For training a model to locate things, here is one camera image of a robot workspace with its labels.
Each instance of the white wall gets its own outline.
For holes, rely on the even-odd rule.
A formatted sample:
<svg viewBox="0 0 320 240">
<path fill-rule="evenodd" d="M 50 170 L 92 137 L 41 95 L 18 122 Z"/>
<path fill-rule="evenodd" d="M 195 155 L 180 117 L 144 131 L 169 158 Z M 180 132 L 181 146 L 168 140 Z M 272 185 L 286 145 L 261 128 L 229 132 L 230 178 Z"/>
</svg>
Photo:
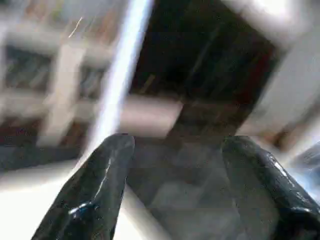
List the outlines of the white wall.
<svg viewBox="0 0 320 240">
<path fill-rule="evenodd" d="M 287 53 L 269 80 L 264 95 L 239 134 L 250 131 L 277 132 L 290 122 L 297 121 L 320 96 L 320 27 L 300 38 Z"/>
<path fill-rule="evenodd" d="M 319 5 L 308 0 L 222 0 L 279 48 L 286 49 L 307 32 Z"/>
</svg>

